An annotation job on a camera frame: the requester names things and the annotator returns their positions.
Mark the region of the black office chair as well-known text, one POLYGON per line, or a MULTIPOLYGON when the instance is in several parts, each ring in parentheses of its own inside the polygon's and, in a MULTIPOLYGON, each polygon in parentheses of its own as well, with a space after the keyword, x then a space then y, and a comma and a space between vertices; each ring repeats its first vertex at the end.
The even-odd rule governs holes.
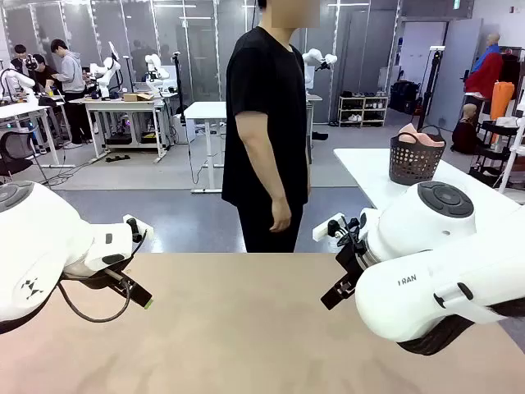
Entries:
POLYGON ((7 131, 0 136, 0 186, 9 182, 28 182, 21 176, 22 172, 36 166, 43 178, 34 181, 51 188, 49 179, 37 159, 31 134, 21 131, 7 131))

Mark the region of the seated mannequin in dark red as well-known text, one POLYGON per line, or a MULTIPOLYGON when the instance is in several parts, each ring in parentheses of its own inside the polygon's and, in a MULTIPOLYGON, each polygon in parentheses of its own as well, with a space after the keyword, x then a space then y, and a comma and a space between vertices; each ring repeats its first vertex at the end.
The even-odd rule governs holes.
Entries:
POLYGON ((458 121, 452 133, 452 145, 450 149, 454 152, 474 155, 478 146, 483 146, 483 141, 477 137, 477 126, 475 116, 477 106, 467 103, 463 106, 463 116, 458 121))

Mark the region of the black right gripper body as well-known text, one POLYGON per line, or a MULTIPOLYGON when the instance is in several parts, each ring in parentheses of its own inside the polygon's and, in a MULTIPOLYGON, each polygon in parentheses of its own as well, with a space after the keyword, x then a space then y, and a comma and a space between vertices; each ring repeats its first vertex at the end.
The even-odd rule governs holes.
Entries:
POLYGON ((356 283, 368 267, 364 260, 367 248, 363 242, 357 245, 352 241, 346 243, 336 255, 336 261, 346 271, 345 281, 356 283))

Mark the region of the mannequin in red blue garment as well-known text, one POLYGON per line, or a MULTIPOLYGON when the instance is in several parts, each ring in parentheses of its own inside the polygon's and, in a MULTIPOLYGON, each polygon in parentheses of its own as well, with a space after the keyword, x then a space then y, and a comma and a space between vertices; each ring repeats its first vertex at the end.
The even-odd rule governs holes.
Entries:
POLYGON ((500 35, 489 34, 486 51, 478 58, 465 82, 465 93, 478 98, 491 99, 495 83, 504 64, 500 53, 500 35))

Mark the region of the person in black t-shirt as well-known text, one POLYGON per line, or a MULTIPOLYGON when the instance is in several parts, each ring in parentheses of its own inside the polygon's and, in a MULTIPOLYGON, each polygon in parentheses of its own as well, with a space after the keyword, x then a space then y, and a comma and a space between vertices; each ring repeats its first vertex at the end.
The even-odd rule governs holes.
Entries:
POLYGON ((221 197, 236 207, 249 253, 292 253, 310 191, 302 53, 291 37, 317 27, 320 0, 257 0, 257 26, 236 42, 226 69, 226 144, 221 197), (240 133, 267 134, 292 214, 270 232, 272 199, 259 181, 240 133))

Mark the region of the bystander in black shirt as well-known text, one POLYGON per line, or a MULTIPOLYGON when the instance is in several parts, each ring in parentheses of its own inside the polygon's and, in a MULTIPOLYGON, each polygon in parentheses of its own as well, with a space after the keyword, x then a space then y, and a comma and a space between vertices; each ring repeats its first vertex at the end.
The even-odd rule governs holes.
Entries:
POLYGON ((58 92, 59 94, 63 94, 62 82, 54 77, 57 71, 46 63, 42 55, 35 54, 33 59, 36 62, 34 76, 38 84, 43 87, 44 92, 53 94, 58 92))

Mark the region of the large white table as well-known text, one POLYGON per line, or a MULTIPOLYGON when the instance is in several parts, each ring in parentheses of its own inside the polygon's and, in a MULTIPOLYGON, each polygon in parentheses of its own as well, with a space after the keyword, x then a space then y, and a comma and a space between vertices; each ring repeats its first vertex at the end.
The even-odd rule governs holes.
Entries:
MULTIPOLYGON (((389 149, 335 149, 334 155, 376 208, 384 208, 407 189, 390 180, 389 149)), ((461 189, 473 201, 479 216, 513 212, 525 205, 524 190, 500 193, 443 160, 433 179, 461 189)))

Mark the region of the pink towel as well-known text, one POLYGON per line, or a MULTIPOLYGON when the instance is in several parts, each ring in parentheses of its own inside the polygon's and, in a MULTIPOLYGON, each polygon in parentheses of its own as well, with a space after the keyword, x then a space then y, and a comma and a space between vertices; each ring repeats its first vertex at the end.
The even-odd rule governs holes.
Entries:
POLYGON ((398 140, 409 144, 419 143, 423 146, 432 148, 445 147, 445 142, 443 140, 434 140, 428 134, 417 131, 412 123, 399 130, 398 140))

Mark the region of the person's right hand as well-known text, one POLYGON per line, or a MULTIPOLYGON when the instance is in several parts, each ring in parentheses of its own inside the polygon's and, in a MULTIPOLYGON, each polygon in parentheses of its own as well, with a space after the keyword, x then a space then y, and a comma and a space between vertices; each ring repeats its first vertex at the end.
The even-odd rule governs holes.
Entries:
POLYGON ((291 223, 290 206, 285 197, 279 197, 272 200, 272 218, 273 224, 270 232, 282 232, 286 230, 291 223))

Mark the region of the person's right forearm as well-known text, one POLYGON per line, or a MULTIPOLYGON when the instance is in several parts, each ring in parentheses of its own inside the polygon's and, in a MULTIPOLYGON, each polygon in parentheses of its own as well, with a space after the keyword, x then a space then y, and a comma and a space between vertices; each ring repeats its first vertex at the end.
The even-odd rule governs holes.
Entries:
POLYGON ((267 134, 240 133, 249 161, 273 202, 287 202, 285 188, 277 169, 275 155, 267 134))

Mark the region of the white shoe rack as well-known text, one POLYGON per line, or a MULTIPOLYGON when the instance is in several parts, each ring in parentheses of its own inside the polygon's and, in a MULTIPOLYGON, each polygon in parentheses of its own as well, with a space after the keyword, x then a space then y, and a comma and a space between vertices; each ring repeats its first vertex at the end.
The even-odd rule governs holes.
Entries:
POLYGON ((386 120, 388 97, 385 94, 341 95, 338 102, 337 123, 347 126, 383 126, 386 120))

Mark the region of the orange fabric roll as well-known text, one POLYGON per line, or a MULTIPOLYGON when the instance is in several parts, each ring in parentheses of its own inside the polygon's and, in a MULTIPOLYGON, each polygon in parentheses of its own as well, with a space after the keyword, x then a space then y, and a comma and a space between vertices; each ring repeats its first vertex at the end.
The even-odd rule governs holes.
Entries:
POLYGON ((491 98, 490 118, 492 121, 505 116, 509 102, 514 95, 514 90, 514 84, 511 82, 498 81, 495 83, 491 98))

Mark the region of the long white robot desk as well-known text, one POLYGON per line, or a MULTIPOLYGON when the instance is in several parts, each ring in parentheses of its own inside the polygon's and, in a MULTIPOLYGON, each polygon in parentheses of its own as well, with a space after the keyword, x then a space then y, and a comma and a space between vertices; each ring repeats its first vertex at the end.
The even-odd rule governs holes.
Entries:
POLYGON ((157 157, 153 160, 154 163, 159 163, 166 155, 171 146, 169 135, 164 121, 165 107, 160 102, 149 101, 125 101, 120 99, 91 99, 78 98, 72 101, 75 104, 84 104, 85 112, 88 116, 89 126, 93 137, 93 147, 95 159, 101 159, 114 149, 156 149, 157 157), (111 124, 113 130, 116 129, 116 114, 125 114, 130 121, 130 144, 114 144, 110 145, 107 142, 105 131, 110 131, 110 126, 107 121, 107 115, 112 117, 111 124), (155 134, 155 142, 143 143, 141 138, 143 131, 147 132, 148 127, 142 128, 139 118, 135 114, 151 115, 153 119, 153 132, 155 134))

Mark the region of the black bags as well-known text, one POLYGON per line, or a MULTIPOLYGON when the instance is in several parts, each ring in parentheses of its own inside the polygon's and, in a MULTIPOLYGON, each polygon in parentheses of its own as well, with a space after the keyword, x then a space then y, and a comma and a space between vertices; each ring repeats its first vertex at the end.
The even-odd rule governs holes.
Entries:
POLYGON ((405 114, 413 115, 418 102, 420 84, 412 81, 396 81, 390 87, 389 107, 405 114))

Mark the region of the white desk with equipment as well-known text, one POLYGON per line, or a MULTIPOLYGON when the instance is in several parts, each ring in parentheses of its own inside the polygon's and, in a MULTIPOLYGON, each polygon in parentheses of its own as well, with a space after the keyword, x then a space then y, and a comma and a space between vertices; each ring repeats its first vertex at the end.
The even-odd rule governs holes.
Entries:
POLYGON ((39 119, 42 122, 45 135, 47 137, 48 147, 52 157, 52 164, 47 164, 45 168, 53 169, 71 169, 75 168, 74 164, 59 163, 57 150, 53 141, 50 122, 48 116, 54 116, 53 107, 39 106, 37 103, 13 103, 0 107, 0 124, 14 121, 18 129, 21 128, 20 122, 29 118, 30 120, 39 119))

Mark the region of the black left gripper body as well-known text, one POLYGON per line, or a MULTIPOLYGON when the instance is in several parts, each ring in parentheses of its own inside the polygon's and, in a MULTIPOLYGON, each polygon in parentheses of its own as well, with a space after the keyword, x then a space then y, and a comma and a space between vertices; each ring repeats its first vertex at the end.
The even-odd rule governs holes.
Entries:
POLYGON ((132 283, 132 280, 124 273, 110 268, 98 271, 91 277, 79 277, 63 273, 60 279, 80 282, 92 290, 101 290, 106 287, 124 290, 125 284, 130 285, 132 283))

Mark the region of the black utility cart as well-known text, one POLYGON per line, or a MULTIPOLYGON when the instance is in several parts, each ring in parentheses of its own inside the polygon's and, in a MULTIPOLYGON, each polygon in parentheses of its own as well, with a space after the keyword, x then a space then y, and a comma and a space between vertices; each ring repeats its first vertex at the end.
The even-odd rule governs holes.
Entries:
POLYGON ((476 147, 468 174, 486 186, 498 189, 509 168, 505 191, 525 192, 525 132, 521 142, 517 126, 500 126, 496 121, 484 121, 478 126, 486 147, 476 147))

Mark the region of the small white standing desk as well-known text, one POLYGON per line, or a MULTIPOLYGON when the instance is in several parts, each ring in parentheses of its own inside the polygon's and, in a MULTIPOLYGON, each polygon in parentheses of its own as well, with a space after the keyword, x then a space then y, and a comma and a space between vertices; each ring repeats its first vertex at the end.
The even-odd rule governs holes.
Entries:
POLYGON ((194 102, 185 110, 187 121, 201 121, 204 124, 206 158, 197 174, 206 171, 208 183, 199 187, 196 183, 191 190, 193 195, 219 195, 221 186, 216 182, 217 170, 224 168, 226 138, 226 103, 194 102))

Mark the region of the dark grey perforated basket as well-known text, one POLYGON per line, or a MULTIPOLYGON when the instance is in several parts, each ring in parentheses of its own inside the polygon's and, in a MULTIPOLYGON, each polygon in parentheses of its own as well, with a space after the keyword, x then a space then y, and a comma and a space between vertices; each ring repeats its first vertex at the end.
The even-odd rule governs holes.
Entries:
MULTIPOLYGON (((428 125, 419 132, 445 142, 439 127, 428 125)), ((419 143, 400 142, 397 134, 390 139, 389 177, 394 183, 405 186, 431 181, 444 151, 445 147, 432 148, 419 143)))

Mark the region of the white rack frame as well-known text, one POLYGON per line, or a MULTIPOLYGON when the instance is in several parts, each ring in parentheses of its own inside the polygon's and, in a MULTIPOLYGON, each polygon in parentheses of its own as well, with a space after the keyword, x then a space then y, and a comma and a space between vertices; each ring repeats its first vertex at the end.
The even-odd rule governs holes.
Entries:
POLYGON ((516 157, 525 157, 525 144, 523 143, 523 137, 525 136, 525 94, 522 96, 520 103, 517 106, 517 110, 522 113, 521 117, 517 120, 518 131, 513 145, 510 147, 510 155, 505 170, 503 172, 502 180, 498 191, 503 194, 505 192, 510 173, 512 172, 516 157))

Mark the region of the black tripod with white top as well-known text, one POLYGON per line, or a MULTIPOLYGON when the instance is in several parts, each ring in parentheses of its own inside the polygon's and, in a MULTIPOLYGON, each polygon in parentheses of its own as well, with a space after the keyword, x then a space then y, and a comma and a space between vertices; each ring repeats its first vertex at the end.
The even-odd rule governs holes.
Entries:
POLYGON ((435 84, 436 75, 438 73, 438 69, 441 64, 441 59, 443 57, 444 51, 445 51, 445 46, 431 46, 429 48, 429 53, 432 54, 431 70, 430 70, 430 74, 428 77, 427 88, 423 95, 422 111, 419 115, 418 126, 417 126, 418 130, 421 130, 424 127, 429 104, 431 101, 431 97, 433 95, 433 86, 435 84))

